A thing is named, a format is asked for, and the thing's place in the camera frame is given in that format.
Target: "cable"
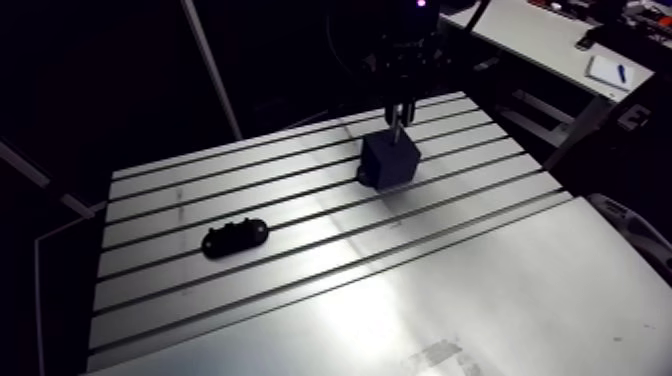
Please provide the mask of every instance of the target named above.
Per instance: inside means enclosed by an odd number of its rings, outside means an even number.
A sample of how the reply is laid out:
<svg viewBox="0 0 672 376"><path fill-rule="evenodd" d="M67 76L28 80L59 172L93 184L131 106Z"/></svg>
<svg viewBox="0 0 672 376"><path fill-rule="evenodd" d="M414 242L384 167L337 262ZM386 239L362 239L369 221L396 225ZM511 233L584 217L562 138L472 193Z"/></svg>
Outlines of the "cable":
<svg viewBox="0 0 672 376"><path fill-rule="evenodd" d="M327 43L329 44L329 50L331 51L331 54L334 55L334 58L338 61L338 64L345 70L350 76L354 77L355 75L352 73L352 71L345 65L343 60L341 60L340 57L338 57L338 53L336 53L336 48L334 48L334 43L331 39L331 17L329 16L329 13L327 13L327 19L325 22L325 28L327 32Z"/></svg>

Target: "metal frame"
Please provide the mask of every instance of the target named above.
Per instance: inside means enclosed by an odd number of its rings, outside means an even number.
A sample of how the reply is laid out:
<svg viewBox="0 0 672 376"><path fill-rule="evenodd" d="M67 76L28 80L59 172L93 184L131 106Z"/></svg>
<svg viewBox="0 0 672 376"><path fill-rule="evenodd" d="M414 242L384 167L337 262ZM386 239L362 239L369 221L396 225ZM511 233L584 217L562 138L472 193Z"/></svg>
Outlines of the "metal frame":
<svg viewBox="0 0 672 376"><path fill-rule="evenodd" d="M229 95L224 88L222 77L219 75L217 63L212 55L212 50L210 50L208 39L205 37L205 31L203 31L203 26L201 25L201 20L198 17L198 12L196 11L193 0L182 0L182 7L184 8L184 14L187 16L187 20L189 20L189 26L191 26L191 31L194 33L196 44L198 44L198 49L201 51L201 56L203 56L203 62L208 69L212 84L215 86L217 97L219 98L219 102L226 115L226 120L229 122L229 127L231 127L231 131L236 140L240 141L243 139L243 134L238 126L238 120L236 120L233 106L229 100Z"/></svg>

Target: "metal bar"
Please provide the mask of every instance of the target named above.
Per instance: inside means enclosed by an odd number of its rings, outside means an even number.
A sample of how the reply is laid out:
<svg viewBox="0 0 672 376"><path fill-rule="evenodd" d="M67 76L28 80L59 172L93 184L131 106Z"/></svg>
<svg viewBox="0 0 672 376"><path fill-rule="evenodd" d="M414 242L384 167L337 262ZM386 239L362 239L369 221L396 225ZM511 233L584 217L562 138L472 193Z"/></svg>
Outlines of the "metal bar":
<svg viewBox="0 0 672 376"><path fill-rule="evenodd" d="M607 98L599 95L593 97L570 126L567 139L544 162L544 168L551 170L577 142L596 131L613 107L614 105Z"/></svg>
<svg viewBox="0 0 672 376"><path fill-rule="evenodd" d="M184 8L184 13L189 20L189 25L191 26L191 31L194 33L194 38L196 38L196 43L198 44L198 49L201 51L203 56L203 62L208 68L208 73L210 73L210 79L212 80L215 90L217 91L217 96L219 97L219 102L222 105L224 110L224 115L226 120L231 127L233 132L233 137L236 140L242 140L243 134L240 132L240 127L238 126L238 120L236 120L235 113L233 111L233 106L231 106L231 101L229 96L226 93L224 88L224 83L222 82L222 77L219 75L219 70L217 69L217 63L215 58L212 55L210 50L210 45L208 40L205 37L205 31L203 31L203 26L201 25L201 20L198 17L198 12L194 6L193 0L182 0L182 6Z"/></svg>

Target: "white table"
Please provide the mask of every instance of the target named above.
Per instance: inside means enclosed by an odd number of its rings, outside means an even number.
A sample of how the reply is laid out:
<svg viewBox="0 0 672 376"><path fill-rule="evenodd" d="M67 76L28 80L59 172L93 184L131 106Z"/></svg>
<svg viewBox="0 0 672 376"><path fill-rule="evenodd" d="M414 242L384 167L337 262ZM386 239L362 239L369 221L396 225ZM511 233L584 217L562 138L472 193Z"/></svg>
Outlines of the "white table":
<svg viewBox="0 0 672 376"><path fill-rule="evenodd" d="M476 6L450 17L442 17L464 27L475 10ZM628 96L628 92L586 77L591 56L601 55L633 67L633 90L648 80L653 72L599 44L588 51L576 49L576 42L591 28L583 21L571 20L525 0L492 0L476 24L474 33L589 92L619 103Z"/></svg>
<svg viewBox="0 0 672 376"><path fill-rule="evenodd" d="M442 18L458 27L464 27L475 10L476 6L450 17L442 15ZM629 94L586 77L585 72L591 56L601 55L633 67L635 71L633 91L653 75L648 68L597 43L588 51L576 49L574 47L576 42L591 27L583 21L568 19L533 6L525 0L492 0L474 28L474 34L478 37L595 95L566 131L559 128L548 131L516 113L503 114L557 147L544 162L544 167L548 169L554 167L578 141L597 129L613 106L623 101Z"/></svg>
<svg viewBox="0 0 672 376"><path fill-rule="evenodd" d="M387 127L382 110L115 173L89 371L664 365L672 291L639 255L463 94L418 104L408 133L422 162L382 194L354 180L360 137ZM263 246L200 254L208 228L245 217L271 227Z"/></svg>

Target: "aluminum table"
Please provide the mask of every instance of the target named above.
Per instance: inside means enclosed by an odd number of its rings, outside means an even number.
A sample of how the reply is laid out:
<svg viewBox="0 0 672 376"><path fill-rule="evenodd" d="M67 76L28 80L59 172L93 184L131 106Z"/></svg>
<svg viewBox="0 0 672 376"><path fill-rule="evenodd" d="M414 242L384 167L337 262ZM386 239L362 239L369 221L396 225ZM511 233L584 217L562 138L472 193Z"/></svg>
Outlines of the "aluminum table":
<svg viewBox="0 0 672 376"><path fill-rule="evenodd" d="M113 176L100 375L654 375L672 291L462 93L418 103L410 184L355 181L375 110ZM211 227L264 219L218 261Z"/></svg>

